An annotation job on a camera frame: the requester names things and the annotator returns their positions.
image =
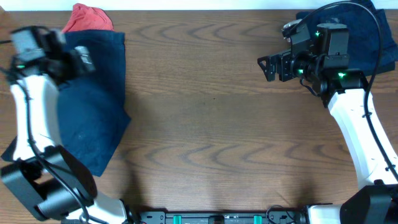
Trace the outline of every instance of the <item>wooden table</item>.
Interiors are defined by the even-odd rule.
[[[98,188],[135,207],[170,211],[343,203],[356,193],[343,135],[320,99],[298,80],[266,82],[256,64],[288,48],[280,28],[296,12],[107,12],[115,30],[126,33],[125,109],[132,121],[96,178]],[[61,28],[69,16],[4,13],[0,39],[19,26]],[[398,42],[398,11],[387,16]],[[11,45],[0,46],[0,64],[8,65],[12,54]],[[14,101],[3,80],[1,152],[16,135]],[[378,76],[373,88],[395,149],[397,89],[398,72]],[[38,223],[3,184],[0,199],[0,223]]]

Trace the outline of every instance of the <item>blue cloth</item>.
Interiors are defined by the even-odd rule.
[[[124,33],[84,30],[65,36],[65,50],[87,47],[96,71],[60,85],[60,135],[65,149],[100,176],[130,122],[123,108]]]
[[[383,36],[383,55],[379,66],[379,73],[395,69],[398,61],[398,47],[392,39],[390,27],[387,23],[386,13],[383,9],[376,10],[370,0],[352,0],[367,7],[378,19]],[[309,12],[299,12],[297,19],[303,19]],[[365,75],[371,75],[376,66],[377,51],[379,50],[379,37],[377,27],[372,17],[358,6],[348,4],[325,9],[315,14],[308,22],[308,29],[313,38],[317,25],[322,23],[341,23],[349,29],[349,67],[359,68]]]

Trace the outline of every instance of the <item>folded cloth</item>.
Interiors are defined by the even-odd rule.
[[[63,146],[93,175],[104,172],[130,117],[123,109],[124,33],[85,30],[65,34],[65,50],[85,46],[96,71],[61,84],[58,123]],[[12,161],[16,138],[1,156]]]
[[[73,5],[70,19],[62,32],[81,30],[114,30],[111,19],[102,9],[77,3]]]
[[[370,0],[352,0],[367,7],[378,19],[383,38],[383,55],[378,73],[395,69],[398,61],[398,47],[392,38],[391,30],[383,9],[376,10]],[[303,19],[309,12],[299,12],[297,19]],[[315,14],[308,22],[308,29],[313,38],[317,25],[322,23],[341,23],[349,29],[348,54],[349,68],[358,68],[365,75],[371,75],[376,66],[379,37],[372,17],[358,6],[343,4],[325,9]]]

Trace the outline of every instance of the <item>green tape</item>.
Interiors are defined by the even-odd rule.
[[[262,217],[260,215],[254,216],[254,224],[262,224]]]
[[[174,217],[173,217],[173,224],[182,224],[181,215],[174,215]]]

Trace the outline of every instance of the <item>pink cloth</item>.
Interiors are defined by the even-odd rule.
[[[62,32],[88,29],[114,31],[111,19],[102,9],[77,3],[73,6],[70,19]]]

